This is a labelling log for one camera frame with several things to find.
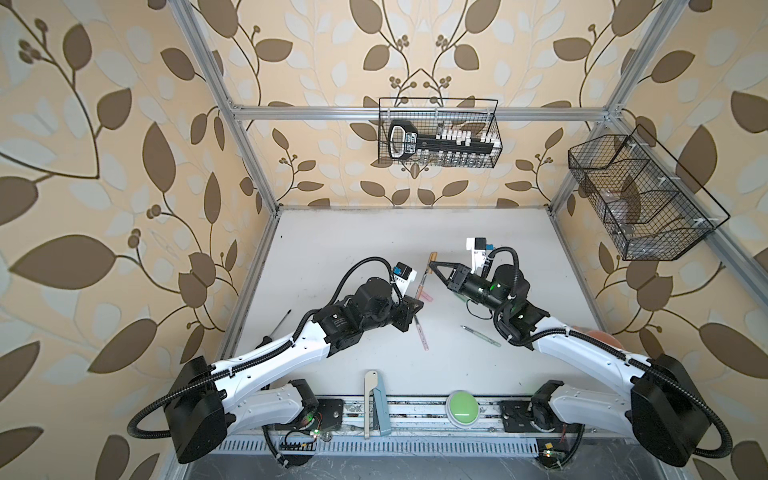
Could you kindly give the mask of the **brown pen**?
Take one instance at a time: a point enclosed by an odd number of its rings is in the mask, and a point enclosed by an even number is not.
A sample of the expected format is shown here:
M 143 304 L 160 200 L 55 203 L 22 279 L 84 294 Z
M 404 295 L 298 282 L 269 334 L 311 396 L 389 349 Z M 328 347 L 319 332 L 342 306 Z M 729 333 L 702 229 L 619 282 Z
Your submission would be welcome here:
M 416 290 L 416 295 L 415 295 L 416 299 L 421 299 L 422 294 L 423 294 L 424 284 L 425 284 L 425 282 L 426 282 L 426 280 L 428 278 L 429 273 L 430 273 L 430 268 L 429 268 L 429 266 L 427 266 L 425 268 L 424 273 L 420 277 L 420 280 L 419 280 L 419 283 L 418 283 L 418 286 L 417 286 L 417 290 Z

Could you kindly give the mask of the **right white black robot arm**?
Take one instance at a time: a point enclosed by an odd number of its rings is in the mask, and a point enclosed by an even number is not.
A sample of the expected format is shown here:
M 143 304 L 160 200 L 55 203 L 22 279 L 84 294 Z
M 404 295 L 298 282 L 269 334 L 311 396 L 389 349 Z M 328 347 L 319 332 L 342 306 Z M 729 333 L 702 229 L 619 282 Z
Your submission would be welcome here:
M 636 440 L 658 460 L 685 466 L 691 457 L 722 459 L 734 442 L 728 427 L 705 402 L 681 362 L 661 354 L 649 358 L 616 347 L 536 307 L 516 251 L 509 264 L 494 267 L 495 248 L 480 271 L 432 260 L 430 270 L 450 291 L 488 309 L 505 343 L 549 355 L 589 375 L 607 392 L 579 389 L 559 380 L 542 385 L 530 399 L 533 422 L 595 426 Z

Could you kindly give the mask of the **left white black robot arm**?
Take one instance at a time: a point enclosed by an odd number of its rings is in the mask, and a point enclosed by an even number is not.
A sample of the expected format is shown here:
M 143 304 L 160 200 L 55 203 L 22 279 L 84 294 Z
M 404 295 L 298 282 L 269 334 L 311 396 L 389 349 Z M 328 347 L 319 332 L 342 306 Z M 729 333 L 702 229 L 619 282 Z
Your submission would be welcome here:
M 371 330 L 392 326 L 407 332 L 424 306 L 407 293 L 416 278 L 411 267 L 372 256 L 352 268 L 369 263 L 387 267 L 386 277 L 371 277 L 350 295 L 334 291 L 325 306 L 306 312 L 293 332 L 212 364 L 201 356 L 188 361 L 170 391 L 129 420 L 128 435 L 169 438 L 177 461 L 188 464 L 240 431 L 311 426 L 319 402 L 308 383 L 291 380 L 280 388 L 272 383 L 357 345 Z

